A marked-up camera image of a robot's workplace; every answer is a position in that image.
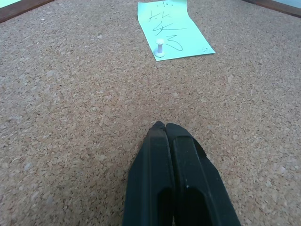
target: black plastic object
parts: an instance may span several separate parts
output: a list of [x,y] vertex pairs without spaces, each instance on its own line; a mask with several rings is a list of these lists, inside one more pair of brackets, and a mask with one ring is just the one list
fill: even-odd
[[240,226],[222,179],[181,126],[149,130],[128,175],[123,226]]
[[165,126],[148,131],[130,169],[123,226],[171,226],[174,176]]

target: small white speck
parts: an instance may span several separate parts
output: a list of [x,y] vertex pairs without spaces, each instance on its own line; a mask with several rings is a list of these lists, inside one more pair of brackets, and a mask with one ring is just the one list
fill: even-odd
[[100,161],[103,161],[104,159],[105,159],[105,155],[102,154],[102,155],[100,156],[99,160],[100,160]]
[[268,180],[268,181],[265,183],[265,185],[266,185],[267,187],[271,187],[272,183]]
[[24,166],[24,170],[27,171],[32,166],[32,163],[29,162]]
[[39,194],[39,192],[33,193],[33,195],[32,195],[32,200],[34,200],[34,199],[38,196],[38,194]]
[[47,72],[47,77],[50,77],[50,76],[54,76],[55,74],[55,71],[54,70],[50,70],[49,72]]
[[232,83],[232,80],[233,80],[233,75],[231,74],[231,75],[228,77],[228,83]]
[[50,205],[53,202],[53,197],[52,195],[48,196],[47,200],[46,200],[46,204]]
[[279,170],[280,170],[280,173],[285,173],[286,172],[286,169],[283,166],[280,166]]

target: cork surface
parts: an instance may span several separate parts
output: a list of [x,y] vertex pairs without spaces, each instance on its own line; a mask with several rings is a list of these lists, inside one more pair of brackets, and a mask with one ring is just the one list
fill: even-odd
[[240,0],[188,12],[216,54],[156,62],[133,0],[0,24],[1,226],[120,225],[157,120],[202,144],[242,225],[300,225],[301,20]]

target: wooden frame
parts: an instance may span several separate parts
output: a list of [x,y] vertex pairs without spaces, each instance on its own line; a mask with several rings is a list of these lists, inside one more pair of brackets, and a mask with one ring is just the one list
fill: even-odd
[[45,5],[53,0],[21,0],[0,8],[0,23]]
[[272,0],[244,0],[244,1],[301,18],[301,8],[296,8]]

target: white push pin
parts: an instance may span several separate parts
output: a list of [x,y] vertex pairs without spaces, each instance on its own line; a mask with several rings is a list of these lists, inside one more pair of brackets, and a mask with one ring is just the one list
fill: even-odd
[[163,51],[163,44],[164,40],[163,39],[157,39],[156,43],[158,44],[158,48],[155,50],[155,56],[156,57],[164,57],[164,51]]

